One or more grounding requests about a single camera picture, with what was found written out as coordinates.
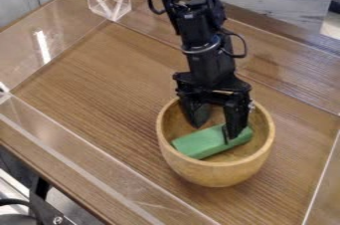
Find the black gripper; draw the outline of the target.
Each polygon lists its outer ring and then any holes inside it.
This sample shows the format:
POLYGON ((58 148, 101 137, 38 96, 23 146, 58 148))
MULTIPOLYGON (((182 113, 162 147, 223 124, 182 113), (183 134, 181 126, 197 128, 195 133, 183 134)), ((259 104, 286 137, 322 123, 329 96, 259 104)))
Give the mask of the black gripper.
POLYGON ((250 85, 234 74, 230 39, 213 36, 199 47, 181 47, 187 71, 174 73, 178 104, 190 126, 199 128, 210 116, 210 104, 222 104, 222 136, 231 143, 247 127, 250 85))

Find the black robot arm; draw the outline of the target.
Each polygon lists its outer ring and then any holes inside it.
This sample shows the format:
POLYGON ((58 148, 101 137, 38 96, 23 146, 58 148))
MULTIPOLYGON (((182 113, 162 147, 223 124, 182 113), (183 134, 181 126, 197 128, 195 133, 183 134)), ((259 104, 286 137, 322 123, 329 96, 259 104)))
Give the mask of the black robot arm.
POLYGON ((157 15, 169 17, 174 33, 179 36, 181 52, 187 70, 171 75, 175 81, 178 103, 193 127, 201 127, 209 117, 209 108, 222 108, 225 123, 221 135, 234 140, 246 128, 250 85, 234 74, 230 37, 222 28, 225 11, 219 0, 161 0, 157 15))

